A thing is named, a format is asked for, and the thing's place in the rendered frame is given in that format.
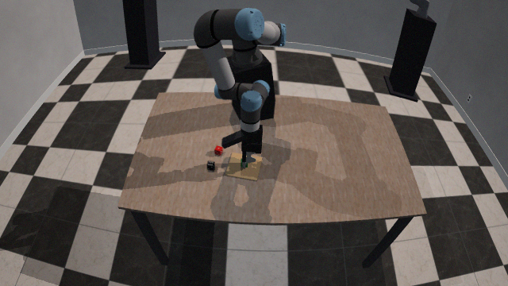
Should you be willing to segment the red die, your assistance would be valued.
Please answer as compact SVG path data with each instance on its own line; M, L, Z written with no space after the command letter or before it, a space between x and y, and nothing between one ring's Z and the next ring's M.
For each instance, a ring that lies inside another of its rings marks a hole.
M217 155L221 155L223 152L223 148L221 146L217 146L214 150L214 153L217 154Z

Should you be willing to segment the tan flat mat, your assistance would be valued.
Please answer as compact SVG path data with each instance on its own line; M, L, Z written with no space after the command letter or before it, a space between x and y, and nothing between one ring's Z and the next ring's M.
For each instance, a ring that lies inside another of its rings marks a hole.
M246 180L257 181L263 157L254 157L256 158L256 162L248 163L247 168L241 167L241 158L242 154L232 153L225 175Z

